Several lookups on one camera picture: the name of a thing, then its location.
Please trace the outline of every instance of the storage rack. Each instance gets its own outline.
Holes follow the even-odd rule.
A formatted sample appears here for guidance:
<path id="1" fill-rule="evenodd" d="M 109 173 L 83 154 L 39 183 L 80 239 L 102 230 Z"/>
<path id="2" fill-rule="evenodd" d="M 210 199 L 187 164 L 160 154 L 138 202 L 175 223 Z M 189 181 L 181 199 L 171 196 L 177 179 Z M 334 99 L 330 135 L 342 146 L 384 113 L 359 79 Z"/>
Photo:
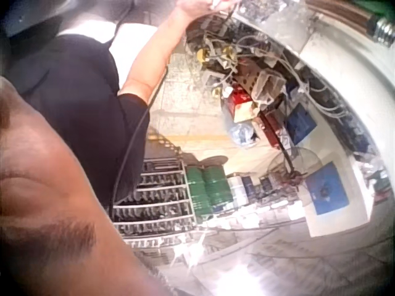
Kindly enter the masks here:
<path id="1" fill-rule="evenodd" d="M 144 160 L 136 192 L 114 206 L 114 212 L 114 226 L 127 244 L 139 248 L 179 244 L 196 227 L 183 162 Z"/>

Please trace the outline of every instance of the green hose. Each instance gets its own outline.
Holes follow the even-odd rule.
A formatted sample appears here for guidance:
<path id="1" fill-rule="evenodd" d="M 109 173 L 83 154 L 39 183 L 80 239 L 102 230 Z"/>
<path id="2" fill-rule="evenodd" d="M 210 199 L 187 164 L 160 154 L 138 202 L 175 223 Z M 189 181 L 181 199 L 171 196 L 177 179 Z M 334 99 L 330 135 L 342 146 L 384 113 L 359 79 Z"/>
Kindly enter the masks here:
<path id="1" fill-rule="evenodd" d="M 385 17 L 387 20 L 392 22 L 395 21 L 395 9 L 389 0 L 352 0 L 352 2 L 369 12 L 379 15 L 380 17 Z"/>

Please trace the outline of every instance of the blue sign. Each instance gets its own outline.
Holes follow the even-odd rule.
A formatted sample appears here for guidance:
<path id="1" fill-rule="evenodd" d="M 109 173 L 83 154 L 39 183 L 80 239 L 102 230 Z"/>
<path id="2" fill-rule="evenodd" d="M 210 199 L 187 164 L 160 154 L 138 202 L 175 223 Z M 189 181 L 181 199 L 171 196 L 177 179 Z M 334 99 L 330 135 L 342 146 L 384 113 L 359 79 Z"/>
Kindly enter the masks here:
<path id="1" fill-rule="evenodd" d="M 306 178 L 317 215 L 347 207 L 349 200 L 333 162 Z"/>
<path id="2" fill-rule="evenodd" d="M 306 138 L 317 124 L 302 104 L 298 104 L 286 120 L 286 129 L 294 145 Z"/>

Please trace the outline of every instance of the skin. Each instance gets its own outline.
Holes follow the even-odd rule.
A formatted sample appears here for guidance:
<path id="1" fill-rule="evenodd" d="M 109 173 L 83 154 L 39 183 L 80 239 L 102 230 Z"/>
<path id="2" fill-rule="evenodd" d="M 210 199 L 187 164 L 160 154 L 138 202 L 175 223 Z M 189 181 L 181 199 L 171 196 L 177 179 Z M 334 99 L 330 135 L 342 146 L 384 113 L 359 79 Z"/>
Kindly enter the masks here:
<path id="1" fill-rule="evenodd" d="M 224 1 L 218 9 L 234 3 Z M 210 5 L 179 1 L 137 57 L 120 93 L 148 102 L 185 28 L 211 13 Z M 0 132 L 2 272 L 28 295 L 168 295 L 123 242 L 71 150 L 4 78 Z M 85 243 L 70 245 L 68 235 L 84 229 L 90 233 L 80 237 Z"/>

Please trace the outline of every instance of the hand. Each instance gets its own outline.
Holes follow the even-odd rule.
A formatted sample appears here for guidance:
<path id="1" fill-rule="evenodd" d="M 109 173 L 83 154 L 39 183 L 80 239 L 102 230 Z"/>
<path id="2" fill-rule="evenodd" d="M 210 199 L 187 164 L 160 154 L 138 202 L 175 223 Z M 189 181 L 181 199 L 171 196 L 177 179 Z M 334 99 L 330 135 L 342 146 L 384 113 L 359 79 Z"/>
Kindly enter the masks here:
<path id="1" fill-rule="evenodd" d="M 212 14 L 220 10 L 228 10 L 239 3 L 240 0 L 222 0 L 215 9 L 212 9 L 214 2 L 216 0 L 178 0 L 176 9 L 192 22 L 207 14 Z"/>

